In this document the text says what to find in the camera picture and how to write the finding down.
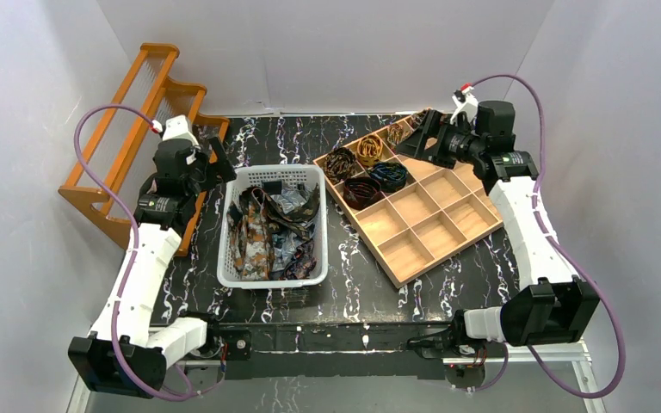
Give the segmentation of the wooden compartment tray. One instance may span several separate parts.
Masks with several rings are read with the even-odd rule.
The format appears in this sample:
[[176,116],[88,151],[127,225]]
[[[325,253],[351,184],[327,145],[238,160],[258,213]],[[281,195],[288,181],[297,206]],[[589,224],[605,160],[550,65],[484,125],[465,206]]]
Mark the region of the wooden compartment tray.
[[360,142],[380,144],[380,161],[402,165],[408,175],[402,188],[382,192],[369,206],[349,204],[343,197],[344,181],[325,178],[332,209],[346,219],[379,264],[385,277],[401,288],[443,261],[458,255],[503,225],[482,182],[469,165],[445,169],[403,155],[388,138],[412,131],[410,116],[393,116],[373,131],[357,133],[350,116],[320,121],[321,155],[326,165],[331,150],[342,146],[356,153]]

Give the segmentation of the white plastic basket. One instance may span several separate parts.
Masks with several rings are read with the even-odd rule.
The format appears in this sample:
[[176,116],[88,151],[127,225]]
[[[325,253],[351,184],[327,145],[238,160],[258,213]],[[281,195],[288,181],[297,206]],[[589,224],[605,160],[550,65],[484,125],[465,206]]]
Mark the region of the white plastic basket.
[[303,164],[239,168],[226,187],[217,278],[229,288],[300,288],[328,272],[324,174]]

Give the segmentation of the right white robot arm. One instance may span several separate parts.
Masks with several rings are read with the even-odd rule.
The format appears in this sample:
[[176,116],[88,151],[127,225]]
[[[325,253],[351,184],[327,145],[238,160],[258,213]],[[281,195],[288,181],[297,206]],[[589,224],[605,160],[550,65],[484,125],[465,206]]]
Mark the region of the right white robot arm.
[[447,329],[409,340],[409,348],[460,354],[488,342],[527,347],[578,341],[600,298],[552,246],[553,231],[541,228],[545,210],[534,194],[540,173],[531,155],[515,148],[514,106],[480,102],[470,84],[456,90],[453,101],[451,114],[426,110],[420,125],[394,150],[447,169],[472,166],[503,221],[518,265],[519,292],[501,306],[457,311]]

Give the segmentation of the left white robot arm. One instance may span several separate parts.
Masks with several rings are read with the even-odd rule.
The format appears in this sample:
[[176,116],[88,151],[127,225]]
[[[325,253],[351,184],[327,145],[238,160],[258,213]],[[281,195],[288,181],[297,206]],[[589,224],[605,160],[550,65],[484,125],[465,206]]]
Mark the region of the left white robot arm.
[[151,334],[151,315],[200,193],[236,174],[218,138],[210,140],[218,153],[217,162],[210,163],[186,116],[151,124],[161,137],[153,157],[157,170],[144,182],[132,210],[120,273],[89,334],[73,337],[67,354],[91,391],[185,401],[199,392],[192,385],[183,393],[164,389],[166,373],[195,350],[223,350],[218,325],[210,316],[189,312]]

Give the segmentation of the orange grey patterned tie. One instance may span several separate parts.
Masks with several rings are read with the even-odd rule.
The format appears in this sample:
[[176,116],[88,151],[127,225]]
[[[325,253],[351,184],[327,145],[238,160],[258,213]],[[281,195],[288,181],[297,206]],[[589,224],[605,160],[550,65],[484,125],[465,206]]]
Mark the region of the orange grey patterned tie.
[[267,281],[275,263],[265,193],[259,187],[245,189],[226,213],[229,252],[240,280]]

